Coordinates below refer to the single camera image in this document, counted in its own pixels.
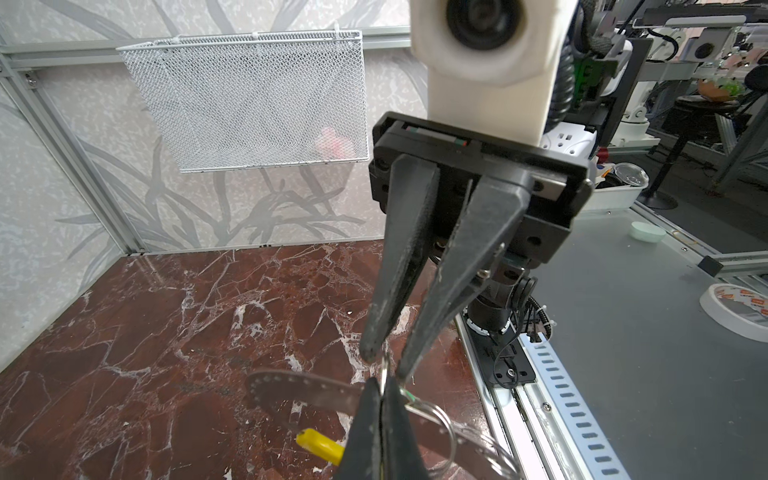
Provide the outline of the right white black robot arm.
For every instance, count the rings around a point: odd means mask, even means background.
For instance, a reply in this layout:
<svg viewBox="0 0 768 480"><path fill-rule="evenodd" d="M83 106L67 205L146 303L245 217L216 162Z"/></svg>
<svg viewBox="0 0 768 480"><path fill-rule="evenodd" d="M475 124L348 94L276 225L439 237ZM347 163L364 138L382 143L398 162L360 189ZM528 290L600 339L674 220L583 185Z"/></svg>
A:
<svg viewBox="0 0 768 480"><path fill-rule="evenodd" d="M375 361L429 261L397 365L410 379L459 313L512 341L535 281L595 190L643 56L607 1L414 1L425 118L388 112L369 175L386 216L359 351Z"/></svg>

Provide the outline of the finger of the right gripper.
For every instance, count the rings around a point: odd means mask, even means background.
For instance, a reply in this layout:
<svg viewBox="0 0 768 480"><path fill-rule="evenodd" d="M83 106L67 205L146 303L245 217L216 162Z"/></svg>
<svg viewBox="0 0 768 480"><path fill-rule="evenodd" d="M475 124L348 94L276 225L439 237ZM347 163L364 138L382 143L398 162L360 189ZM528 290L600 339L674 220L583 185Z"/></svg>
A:
<svg viewBox="0 0 768 480"><path fill-rule="evenodd" d="M407 381L441 330L482 290L528 208L533 177L483 176L463 206L402 350L396 379Z"/></svg>
<svg viewBox="0 0 768 480"><path fill-rule="evenodd" d="M431 250L440 170L432 162L402 155L389 179L382 264L362 333L362 359L374 362L398 323Z"/></svg>

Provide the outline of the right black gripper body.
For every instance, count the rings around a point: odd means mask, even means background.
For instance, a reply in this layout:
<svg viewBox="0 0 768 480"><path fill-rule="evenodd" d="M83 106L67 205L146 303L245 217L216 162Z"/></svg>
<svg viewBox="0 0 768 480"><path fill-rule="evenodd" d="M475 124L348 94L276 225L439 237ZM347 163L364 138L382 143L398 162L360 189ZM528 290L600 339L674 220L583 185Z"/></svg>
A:
<svg viewBox="0 0 768 480"><path fill-rule="evenodd" d="M440 170L427 261L431 257L441 260L462 208L481 177L503 181L521 175L533 177L528 208L486 282L514 282L526 271L549 262L593 191L594 169L578 156L394 112L384 114L372 134L371 190L385 214L390 172L397 158L410 155L432 162Z"/></svg>

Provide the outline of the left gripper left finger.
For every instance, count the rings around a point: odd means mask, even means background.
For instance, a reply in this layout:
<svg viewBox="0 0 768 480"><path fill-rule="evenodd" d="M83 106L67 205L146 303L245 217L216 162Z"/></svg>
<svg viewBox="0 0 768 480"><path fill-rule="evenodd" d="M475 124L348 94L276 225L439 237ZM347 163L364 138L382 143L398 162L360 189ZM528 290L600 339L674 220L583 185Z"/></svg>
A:
<svg viewBox="0 0 768 480"><path fill-rule="evenodd" d="M382 476L381 390L377 379L366 381L335 480L374 480Z"/></svg>

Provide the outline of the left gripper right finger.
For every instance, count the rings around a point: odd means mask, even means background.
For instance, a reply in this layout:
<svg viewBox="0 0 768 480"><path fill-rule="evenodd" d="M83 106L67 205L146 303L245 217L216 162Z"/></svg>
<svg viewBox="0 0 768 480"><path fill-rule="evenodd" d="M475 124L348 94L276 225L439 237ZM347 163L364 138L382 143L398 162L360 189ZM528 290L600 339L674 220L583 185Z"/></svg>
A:
<svg viewBox="0 0 768 480"><path fill-rule="evenodd" d="M392 376L382 397L382 469L384 479L428 479L403 395Z"/></svg>

